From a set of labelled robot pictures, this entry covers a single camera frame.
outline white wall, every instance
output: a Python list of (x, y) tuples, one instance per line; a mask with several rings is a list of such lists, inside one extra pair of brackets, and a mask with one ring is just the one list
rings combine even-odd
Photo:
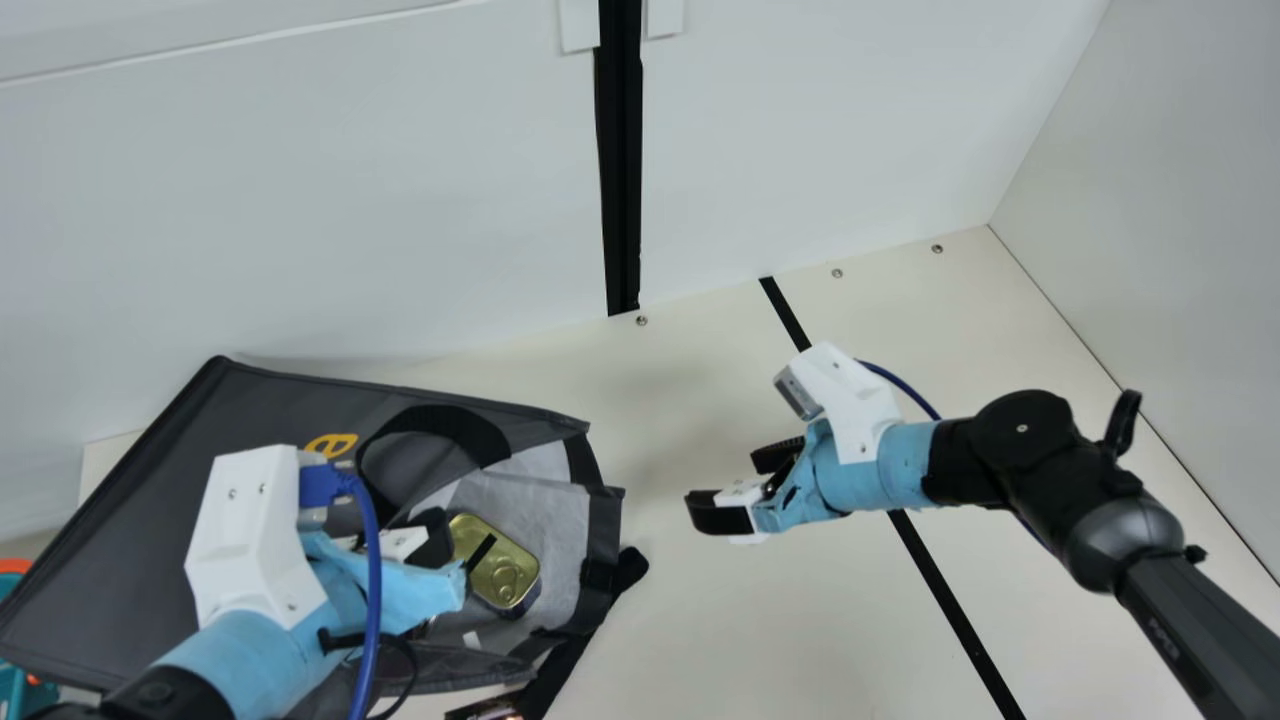
[(0, 538), (216, 352), (394, 360), (605, 313), (556, 0), (0, 85)]
[(5, 0), (0, 79), (476, 0)]
[[(689, 0), (644, 45), (643, 300), (986, 223), (1105, 4)], [(211, 354), (326, 373), (602, 315), (591, 58), (556, 8), (0, 63), (0, 537)]]
[(643, 46), (653, 301), (986, 224), (1107, 0), (689, 0)]
[(1272, 0), (1115, 0), (992, 222), (1272, 574), (1277, 37)]

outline white clip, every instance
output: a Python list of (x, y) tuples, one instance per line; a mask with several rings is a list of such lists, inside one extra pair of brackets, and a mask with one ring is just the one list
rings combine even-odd
[(559, 0), (561, 49), (564, 54), (600, 46), (599, 0)]
[(649, 0), (645, 24), (649, 40), (685, 32), (685, 0)]

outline screw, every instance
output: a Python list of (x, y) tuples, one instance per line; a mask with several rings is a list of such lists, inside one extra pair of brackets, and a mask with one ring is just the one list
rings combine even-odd
[(173, 687), (168, 683), (147, 683), (138, 688), (138, 705), (142, 707), (164, 707), (173, 700)]

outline bag handle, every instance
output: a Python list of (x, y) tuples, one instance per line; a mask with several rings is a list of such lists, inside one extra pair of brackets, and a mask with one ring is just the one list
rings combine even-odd
[(498, 425), (466, 407), (417, 405), (401, 410), (356, 448), (356, 471), (365, 479), (370, 495), (374, 496), (379, 527), (385, 527), (399, 512), (399, 507), (383, 495), (365, 473), (365, 454), (375, 442), (401, 433), (422, 433), (451, 439), (477, 468), (488, 468), (511, 457), (511, 443)]

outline white floor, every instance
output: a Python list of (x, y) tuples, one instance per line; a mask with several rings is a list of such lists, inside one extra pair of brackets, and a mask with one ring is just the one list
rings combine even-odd
[[(1101, 434), (1119, 389), (995, 236), (936, 242), (943, 252), (909, 245), (778, 284), (812, 340), (899, 372), (943, 415), (1043, 387)], [(593, 421), (607, 482), (628, 491), (623, 541), (653, 570), (618, 603), (552, 716), (997, 716), (883, 514), (758, 547), (690, 527), (686, 491), (749, 475), (750, 450), (801, 429), (771, 384), (795, 350), (759, 286), (644, 315), (644, 327), (620, 316), (370, 378)], [(919, 415), (905, 398), (904, 409)], [(86, 448), (84, 492), (134, 437)], [(1124, 464), (1208, 548), (1202, 568), (1280, 628), (1280, 588), (1144, 424)], [(1076, 588), (1012, 519), (945, 510), (913, 520), (1029, 717), (1198, 717), (1119, 605)], [(403, 712), (434, 717), (490, 694), (417, 698)]]

